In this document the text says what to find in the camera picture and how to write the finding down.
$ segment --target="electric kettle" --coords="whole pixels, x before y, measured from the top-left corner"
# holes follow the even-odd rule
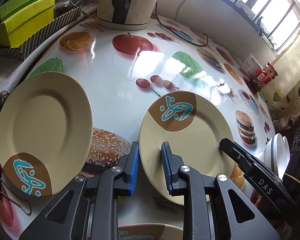
[[[105,27],[141,30],[147,27],[157,0],[100,0],[96,21]]]

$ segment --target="screw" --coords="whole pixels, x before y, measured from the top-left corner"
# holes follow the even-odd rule
[[[228,177],[224,174],[219,174],[218,175],[218,180],[220,181],[226,181],[228,179]]]
[[[180,167],[180,169],[181,169],[182,171],[184,171],[184,172],[188,172],[188,171],[190,170],[190,167],[187,166],[187,165],[183,165],[183,166]]]
[[[82,176],[82,175],[77,175],[77,176],[75,176],[74,180],[75,180],[76,182],[81,182],[81,181],[84,180],[84,176]]]
[[[113,172],[120,172],[121,170],[122,169],[121,169],[120,166],[114,166],[114,167],[111,168],[111,171],[113,171]]]

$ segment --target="wall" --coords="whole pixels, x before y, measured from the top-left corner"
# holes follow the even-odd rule
[[[175,19],[182,0],[158,0],[157,13]],[[207,33],[244,61],[251,52],[264,65],[275,55],[258,32],[222,0],[186,0],[178,22]]]

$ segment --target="barcode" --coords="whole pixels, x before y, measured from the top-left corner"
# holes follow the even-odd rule
[[[265,75],[263,73],[261,73],[259,76],[258,76],[258,80],[260,81],[261,79],[263,79],[265,77]]]

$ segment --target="blue abstract design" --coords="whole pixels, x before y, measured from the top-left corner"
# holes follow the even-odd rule
[[[118,240],[153,240],[152,236],[127,236],[127,234],[129,234],[128,231],[118,230]]]
[[[19,177],[19,179],[24,184],[26,184],[26,185],[22,185],[22,187],[21,187],[21,190],[24,193],[30,195],[34,188],[44,189],[46,187],[46,184],[44,182],[33,177],[34,170],[29,171],[29,175],[28,175],[28,173],[22,169],[22,168],[33,169],[33,166],[30,163],[18,159],[18,160],[13,161],[13,167],[14,167],[14,170],[15,170],[17,176]],[[37,197],[40,197],[41,192],[39,190],[36,190],[35,195]]]
[[[179,102],[175,104],[171,104],[175,101],[174,97],[169,97],[166,96],[166,103],[167,103],[167,110],[162,114],[161,120],[167,121],[170,119],[172,116],[174,117],[175,120],[182,121],[186,119],[192,112],[193,106],[189,103],[185,102]],[[160,111],[163,112],[165,110],[164,106],[160,106]],[[184,111],[181,116],[178,116],[178,113]]]

